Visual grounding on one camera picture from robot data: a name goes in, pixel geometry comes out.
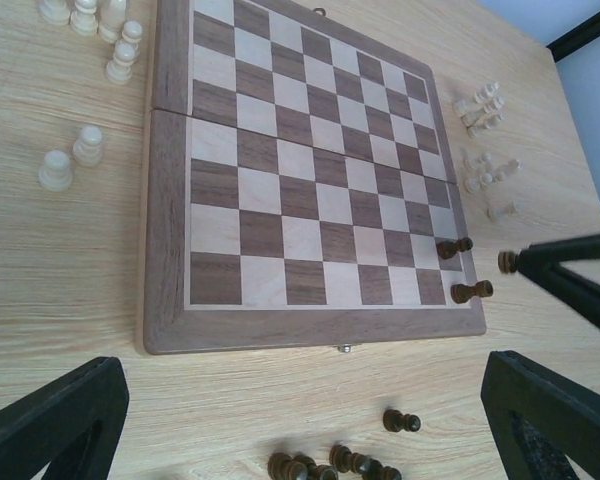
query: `dark chess piece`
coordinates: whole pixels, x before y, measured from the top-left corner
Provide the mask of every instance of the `dark chess piece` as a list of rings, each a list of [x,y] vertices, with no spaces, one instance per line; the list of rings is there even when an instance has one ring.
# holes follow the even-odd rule
[[[420,417],[409,413],[403,415],[398,410],[387,410],[384,412],[382,424],[390,432],[400,432],[402,430],[417,432],[422,426]]]
[[[293,458],[307,467],[309,480],[338,480],[338,471],[331,465],[316,465],[313,458],[298,454]]]
[[[451,240],[445,240],[436,245],[438,250],[438,256],[443,260],[453,258],[458,252],[466,252],[473,248],[473,240],[469,237],[461,238],[452,242]]]
[[[267,466],[271,480],[307,480],[307,467],[286,453],[274,453]]]
[[[451,286],[451,298],[456,303],[467,303],[473,297],[486,298],[493,295],[493,285],[489,280],[476,283],[473,287],[461,283]]]
[[[335,445],[329,454],[329,463],[340,473],[366,473],[369,471],[369,462],[369,457],[352,453],[344,445]]]

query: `chess pawn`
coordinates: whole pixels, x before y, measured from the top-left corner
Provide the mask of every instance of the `chess pawn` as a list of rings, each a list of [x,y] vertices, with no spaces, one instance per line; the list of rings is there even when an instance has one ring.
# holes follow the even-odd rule
[[[97,8],[97,0],[76,0],[76,9],[71,14],[71,29],[85,37],[95,35],[98,31]]]
[[[131,65],[136,58],[136,51],[127,42],[120,42],[113,52],[113,59],[107,63],[105,73],[107,78],[116,85],[126,85],[131,80],[133,72]]]
[[[69,23],[71,11],[66,0],[40,0],[38,3],[40,16],[51,25],[64,27]]]
[[[102,160],[102,132],[87,125],[73,144],[73,158],[84,167],[95,167]]]
[[[38,181],[50,192],[63,192],[69,188],[73,182],[69,156],[60,150],[47,152],[38,171]]]

